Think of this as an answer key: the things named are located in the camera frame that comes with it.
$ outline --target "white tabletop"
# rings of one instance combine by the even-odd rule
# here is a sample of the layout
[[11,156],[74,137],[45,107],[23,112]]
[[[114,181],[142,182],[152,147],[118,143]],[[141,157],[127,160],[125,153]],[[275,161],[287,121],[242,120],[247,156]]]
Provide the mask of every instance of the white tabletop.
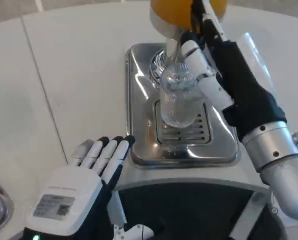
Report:
[[[164,41],[150,23],[149,9],[148,2],[106,3],[25,16],[24,29],[33,56],[20,20],[0,24],[0,76],[3,78],[0,83],[5,81],[1,89],[6,96],[17,90],[20,91],[17,96],[29,95],[32,111],[31,117],[25,117],[29,122],[21,134],[0,141],[0,159],[10,161],[7,170],[0,164],[0,179],[12,200],[21,203],[22,207],[34,202],[40,183],[46,180],[50,169],[65,162],[34,63],[67,157],[86,138],[125,135],[125,53],[137,43]],[[223,25],[233,40],[243,32],[250,32],[271,72],[278,101],[287,114],[290,128],[298,130],[298,19],[230,6]],[[13,47],[9,46],[12,55],[6,48],[10,43],[13,44]],[[17,105],[14,112],[19,113],[23,105],[26,106]],[[26,109],[23,111],[13,118],[30,113]],[[12,147],[3,152],[6,143]],[[28,149],[34,157],[28,157]],[[142,170],[128,160],[118,187],[204,182],[266,191],[267,186],[262,184],[246,151],[243,147],[240,149],[239,163],[226,168]],[[46,172],[35,170],[35,166],[46,169]],[[11,176],[15,170],[26,171],[26,179],[13,181]],[[28,189],[28,192],[24,191],[27,197],[23,198],[22,194],[15,194],[22,183]],[[0,239],[19,231],[24,224],[24,215],[22,212],[20,220],[15,219],[18,217],[15,215],[0,232]],[[13,228],[12,224],[16,222],[18,227]]]
[[23,229],[26,212],[65,163],[20,19],[0,24],[0,184],[14,204],[0,240]]

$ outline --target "robotic arm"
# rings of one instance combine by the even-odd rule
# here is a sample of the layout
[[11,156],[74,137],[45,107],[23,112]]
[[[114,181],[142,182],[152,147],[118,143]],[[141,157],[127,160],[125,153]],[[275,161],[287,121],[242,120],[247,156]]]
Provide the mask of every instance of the robotic arm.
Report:
[[[248,34],[228,40],[209,1],[193,1],[195,32],[181,37],[185,63],[199,89],[229,125],[236,127],[262,181],[270,186],[283,212],[298,220],[298,146],[268,83],[269,74]],[[197,35],[203,38],[216,69],[211,68]]]

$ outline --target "qr code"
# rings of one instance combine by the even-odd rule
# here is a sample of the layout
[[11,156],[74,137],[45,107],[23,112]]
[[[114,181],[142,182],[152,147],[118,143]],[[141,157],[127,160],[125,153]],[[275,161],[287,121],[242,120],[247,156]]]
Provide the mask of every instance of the qr code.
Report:
[[69,208],[70,208],[69,205],[60,205],[57,211],[57,215],[66,216],[67,213],[69,213]]

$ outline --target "metal screw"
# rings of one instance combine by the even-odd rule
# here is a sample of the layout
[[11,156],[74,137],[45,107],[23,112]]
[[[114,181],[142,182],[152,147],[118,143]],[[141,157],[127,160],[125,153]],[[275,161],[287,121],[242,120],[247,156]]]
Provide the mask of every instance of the metal screw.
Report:
[[278,213],[278,209],[275,208],[275,207],[273,207],[273,208],[271,209],[271,212],[272,212],[273,214],[277,214],[277,213]]
[[274,152],[273,152],[273,156],[274,156],[274,157],[279,157],[279,155],[280,155],[280,153],[279,153],[278,151],[274,151]]

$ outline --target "white robot finger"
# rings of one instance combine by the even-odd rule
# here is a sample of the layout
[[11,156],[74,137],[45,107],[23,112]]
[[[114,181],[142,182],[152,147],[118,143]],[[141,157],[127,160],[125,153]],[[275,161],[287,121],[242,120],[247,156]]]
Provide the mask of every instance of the white robot finger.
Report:
[[82,160],[85,158],[91,147],[93,146],[94,141],[88,139],[81,143],[77,148],[74,150],[73,154],[71,155],[71,159],[68,162],[72,166],[79,166]]
[[80,167],[89,169],[92,166],[92,164],[96,162],[101,150],[108,143],[109,138],[107,136],[103,136],[99,138],[96,142],[94,142],[87,156],[82,160]]
[[99,158],[96,160],[95,164],[92,167],[92,170],[94,170],[99,176],[103,172],[110,158],[113,156],[117,146],[120,144],[122,140],[124,140],[122,136],[116,136],[102,150]]
[[116,186],[123,169],[123,163],[127,156],[128,150],[132,147],[135,141],[136,140],[134,136],[126,136],[123,141],[120,142],[120,144],[114,151],[112,158],[109,160],[107,166],[105,167],[101,178],[111,188],[114,188]]

